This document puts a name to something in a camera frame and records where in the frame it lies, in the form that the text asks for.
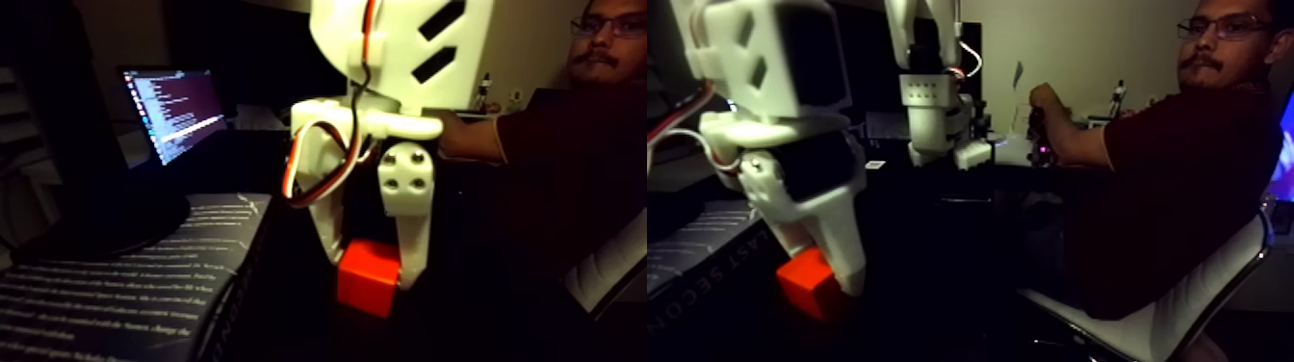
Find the person's hand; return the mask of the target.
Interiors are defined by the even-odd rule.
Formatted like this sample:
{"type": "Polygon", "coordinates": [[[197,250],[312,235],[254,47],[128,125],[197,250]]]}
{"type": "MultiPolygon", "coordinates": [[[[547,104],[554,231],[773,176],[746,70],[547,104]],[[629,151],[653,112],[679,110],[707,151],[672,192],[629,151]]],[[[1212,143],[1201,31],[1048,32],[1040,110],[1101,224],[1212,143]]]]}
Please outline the person's hand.
{"type": "Polygon", "coordinates": [[[1027,116],[1027,128],[1035,132],[1060,131],[1068,122],[1066,107],[1049,83],[1034,87],[1027,94],[1027,103],[1031,111],[1027,116]]]}

